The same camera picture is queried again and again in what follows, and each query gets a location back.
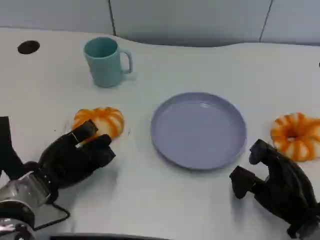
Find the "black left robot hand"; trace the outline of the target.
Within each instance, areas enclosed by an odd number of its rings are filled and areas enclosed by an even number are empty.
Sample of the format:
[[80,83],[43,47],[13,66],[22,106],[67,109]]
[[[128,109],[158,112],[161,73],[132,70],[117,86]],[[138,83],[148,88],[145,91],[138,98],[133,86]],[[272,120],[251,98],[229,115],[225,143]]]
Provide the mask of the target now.
[[115,158],[110,147],[111,137],[96,136],[97,132],[94,122],[87,120],[43,151],[38,163],[57,188],[65,189],[83,181]]

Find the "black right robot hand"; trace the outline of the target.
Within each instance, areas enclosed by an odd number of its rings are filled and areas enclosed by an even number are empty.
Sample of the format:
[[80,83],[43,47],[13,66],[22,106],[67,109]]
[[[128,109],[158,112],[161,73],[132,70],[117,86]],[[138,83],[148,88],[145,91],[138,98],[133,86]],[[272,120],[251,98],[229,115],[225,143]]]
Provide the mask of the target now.
[[263,208],[289,224],[286,232],[291,239],[318,240],[320,203],[304,171],[261,139],[250,148],[249,162],[267,166],[268,177],[261,179],[237,166],[229,175],[235,197],[252,193]]

